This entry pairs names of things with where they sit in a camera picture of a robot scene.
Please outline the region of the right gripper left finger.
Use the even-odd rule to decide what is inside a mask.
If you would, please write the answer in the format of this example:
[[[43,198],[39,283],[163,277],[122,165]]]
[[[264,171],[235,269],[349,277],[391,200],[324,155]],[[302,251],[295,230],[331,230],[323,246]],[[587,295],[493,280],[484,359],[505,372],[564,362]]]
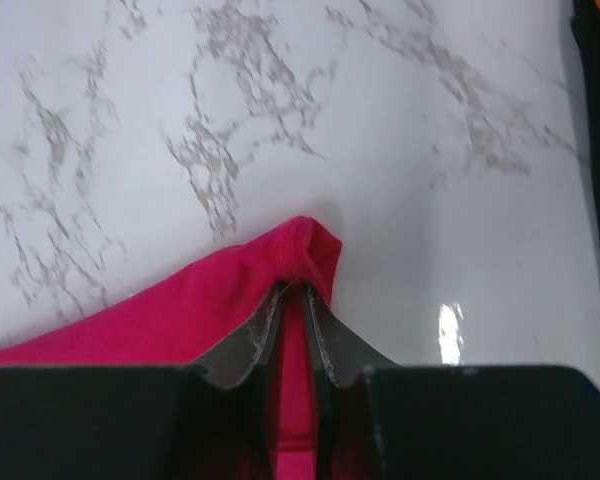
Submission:
[[[210,428],[251,459],[251,479],[274,477],[268,442],[278,413],[279,325],[284,290],[278,283],[256,311],[195,361],[201,378],[215,388],[207,407]]]

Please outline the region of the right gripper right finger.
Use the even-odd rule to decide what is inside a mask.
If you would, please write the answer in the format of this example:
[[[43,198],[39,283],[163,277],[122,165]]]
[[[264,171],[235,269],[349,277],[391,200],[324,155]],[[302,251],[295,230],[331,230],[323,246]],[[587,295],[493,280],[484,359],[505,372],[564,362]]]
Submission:
[[[364,372],[396,363],[341,322],[315,287],[303,289],[302,302],[319,414],[317,477],[379,479]]]

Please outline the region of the red t-shirt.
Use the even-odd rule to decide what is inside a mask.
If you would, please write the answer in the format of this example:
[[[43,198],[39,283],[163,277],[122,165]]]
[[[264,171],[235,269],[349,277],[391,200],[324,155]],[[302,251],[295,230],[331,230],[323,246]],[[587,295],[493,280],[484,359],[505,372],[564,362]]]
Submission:
[[[195,361],[283,283],[274,477],[317,473],[318,413],[300,292],[332,291],[341,244],[294,218],[72,325],[0,350],[0,479],[251,479],[210,428]]]

